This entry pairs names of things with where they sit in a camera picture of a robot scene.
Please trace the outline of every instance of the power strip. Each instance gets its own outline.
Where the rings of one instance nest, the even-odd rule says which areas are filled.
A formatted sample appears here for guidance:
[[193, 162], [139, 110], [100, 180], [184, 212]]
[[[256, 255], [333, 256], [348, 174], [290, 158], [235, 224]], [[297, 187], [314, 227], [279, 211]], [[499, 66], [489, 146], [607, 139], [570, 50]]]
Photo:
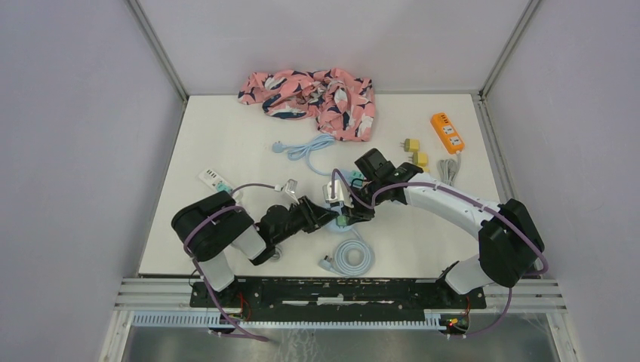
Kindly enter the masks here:
[[[227, 180], [225, 180], [220, 174], [210, 168], [205, 168], [199, 175], [198, 178], [209, 188], [215, 191], [215, 193], [226, 191], [231, 194], [231, 191], [234, 189]], [[239, 202], [242, 198], [242, 191], [237, 191], [233, 194], [233, 198], [236, 202]]]
[[433, 117], [431, 117], [431, 125], [449, 154], [453, 155], [464, 149], [462, 138], [460, 138], [456, 127], [449, 121], [449, 117], [447, 117], [445, 113], [440, 112], [434, 114]]

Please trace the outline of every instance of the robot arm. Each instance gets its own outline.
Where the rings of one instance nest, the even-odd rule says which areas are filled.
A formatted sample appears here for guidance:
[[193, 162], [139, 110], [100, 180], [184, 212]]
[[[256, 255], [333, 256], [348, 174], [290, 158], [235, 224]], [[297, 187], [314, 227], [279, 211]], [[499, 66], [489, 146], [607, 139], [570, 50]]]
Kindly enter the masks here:
[[233, 210], [205, 222], [210, 215], [235, 204], [226, 192], [219, 192], [182, 209], [171, 222], [180, 240], [189, 250], [212, 287], [219, 291], [234, 280], [226, 263], [223, 249], [233, 244], [255, 265], [267, 261], [276, 244], [298, 233], [310, 233], [338, 218], [351, 225], [374, 217], [374, 204], [392, 201], [431, 211], [458, 225], [478, 240], [479, 254], [456, 262], [439, 278], [458, 294], [495, 282], [513, 287], [536, 260], [534, 251], [497, 217], [484, 210], [489, 207], [513, 223], [535, 246], [544, 245], [525, 206], [509, 200], [505, 204], [484, 201], [440, 182], [422, 169], [409, 163], [394, 167], [377, 149], [360, 157], [356, 166], [365, 176], [360, 189], [347, 189], [345, 182], [334, 179], [325, 186], [325, 199], [332, 206], [341, 206], [341, 213], [313, 204], [307, 197], [297, 200], [288, 209], [270, 207], [258, 222], [244, 210]]

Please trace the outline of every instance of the white power strip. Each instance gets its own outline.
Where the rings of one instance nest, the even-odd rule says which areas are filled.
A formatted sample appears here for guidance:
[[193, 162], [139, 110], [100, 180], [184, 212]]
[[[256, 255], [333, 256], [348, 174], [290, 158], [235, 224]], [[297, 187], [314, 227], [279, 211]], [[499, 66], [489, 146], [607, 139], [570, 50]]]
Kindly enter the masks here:
[[[226, 191], [231, 194], [231, 190], [234, 189], [234, 186], [229, 183], [226, 179], [224, 179], [220, 174], [210, 168], [205, 168], [199, 175], [198, 178], [209, 188], [214, 190], [214, 193], [218, 193], [221, 191]], [[242, 191], [238, 191], [233, 194], [233, 198], [236, 202], [240, 202], [242, 198]]]

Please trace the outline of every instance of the light blue power cord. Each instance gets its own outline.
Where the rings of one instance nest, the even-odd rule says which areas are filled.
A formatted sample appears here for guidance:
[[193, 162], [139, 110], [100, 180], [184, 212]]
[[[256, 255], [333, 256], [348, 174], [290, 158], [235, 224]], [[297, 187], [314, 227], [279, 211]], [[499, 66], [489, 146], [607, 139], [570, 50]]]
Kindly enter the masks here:
[[[375, 261], [374, 251], [362, 240], [362, 236], [355, 230], [351, 231], [356, 239], [345, 240], [334, 252], [334, 257], [325, 256], [318, 265], [324, 270], [336, 273], [342, 277], [354, 278], [366, 274]], [[360, 252], [362, 260], [356, 264], [349, 262], [349, 254], [352, 250]]]
[[311, 156], [311, 152], [317, 151], [319, 149], [323, 149], [325, 147], [329, 147], [334, 143], [336, 143], [336, 139], [333, 136], [331, 136], [330, 134], [323, 133], [318, 135], [313, 140], [311, 140], [311, 142], [305, 143], [303, 145], [289, 146], [289, 145], [282, 144], [280, 141], [278, 141], [274, 143], [273, 146], [271, 146], [271, 150], [274, 151], [275, 153], [283, 153], [284, 151], [287, 151], [287, 158], [290, 159], [291, 161], [297, 161], [297, 160], [300, 160], [301, 158], [304, 158], [304, 160], [306, 161], [306, 165], [309, 166], [309, 168], [313, 172], [317, 173], [318, 175], [329, 176], [331, 175], [331, 173], [322, 172], [317, 168], [313, 167], [309, 157]]

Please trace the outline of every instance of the white wall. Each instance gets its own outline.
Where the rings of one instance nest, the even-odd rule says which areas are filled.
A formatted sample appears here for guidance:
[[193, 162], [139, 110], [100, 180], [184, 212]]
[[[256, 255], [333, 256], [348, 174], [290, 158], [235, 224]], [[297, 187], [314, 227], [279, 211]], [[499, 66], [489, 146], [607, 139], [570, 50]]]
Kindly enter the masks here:
[[543, 2], [489, 106], [586, 360], [638, 360], [640, 2]]
[[378, 91], [479, 89], [527, 0], [141, 0], [190, 94], [342, 67]]
[[0, 3], [0, 360], [96, 360], [180, 107], [124, 1]]

